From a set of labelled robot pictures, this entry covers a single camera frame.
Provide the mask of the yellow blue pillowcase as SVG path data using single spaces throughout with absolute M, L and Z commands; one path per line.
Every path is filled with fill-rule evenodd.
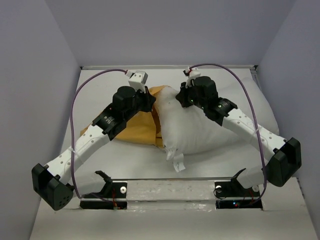
M 165 88 L 164 85 L 155 86 L 149 89 L 149 92 L 157 97 L 160 91 Z M 114 139 L 143 145 L 163 146 L 161 125 L 159 114 L 155 104 L 151 112 L 138 112 L 126 123 L 126 128 L 121 131 Z

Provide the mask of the white pillow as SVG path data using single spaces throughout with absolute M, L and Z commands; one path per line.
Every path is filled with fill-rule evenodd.
M 242 79 L 253 104 L 257 122 L 278 135 L 278 123 L 267 99 L 256 83 L 246 77 Z M 232 147 L 243 139 L 232 131 L 209 120 L 196 106 L 183 108 L 176 100 L 178 90 L 164 86 L 156 94 L 154 107 L 157 111 L 162 144 L 168 160 L 180 154 L 192 155 L 207 151 L 217 152 Z

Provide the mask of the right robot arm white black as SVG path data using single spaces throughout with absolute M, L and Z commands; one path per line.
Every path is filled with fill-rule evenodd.
M 218 95 L 216 83 L 210 77 L 199 76 L 181 83 L 175 98 L 184 108 L 200 108 L 208 119 L 262 152 L 261 167 L 244 168 L 232 177 L 230 190 L 235 196 L 266 183 L 282 187 L 302 166 L 301 144 L 297 139 L 286 140 L 256 124 L 235 103 Z

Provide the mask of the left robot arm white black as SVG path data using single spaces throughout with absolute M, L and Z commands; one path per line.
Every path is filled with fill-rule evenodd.
M 31 170 L 34 191 L 55 211 L 64 208 L 73 197 L 93 195 L 104 199 L 113 194 L 113 181 L 101 170 L 86 180 L 76 180 L 75 172 L 101 147 L 111 142 L 138 112 L 151 112 L 156 98 L 149 89 L 122 86 L 110 103 L 88 126 L 78 140 L 45 165 Z

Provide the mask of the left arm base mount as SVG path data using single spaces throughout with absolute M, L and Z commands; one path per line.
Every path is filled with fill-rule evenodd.
M 95 172 L 104 180 L 100 192 L 89 193 L 81 199 L 79 207 L 83 210 L 126 210 L 128 202 L 126 181 L 113 181 L 103 171 Z

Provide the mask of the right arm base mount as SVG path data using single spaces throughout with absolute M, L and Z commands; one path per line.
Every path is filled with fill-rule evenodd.
M 263 209 L 262 201 L 258 200 L 260 191 L 243 188 L 237 180 L 237 177 L 244 170 L 245 168 L 241 169 L 228 181 L 216 181 L 214 183 L 213 194 L 216 197 L 216 209 Z

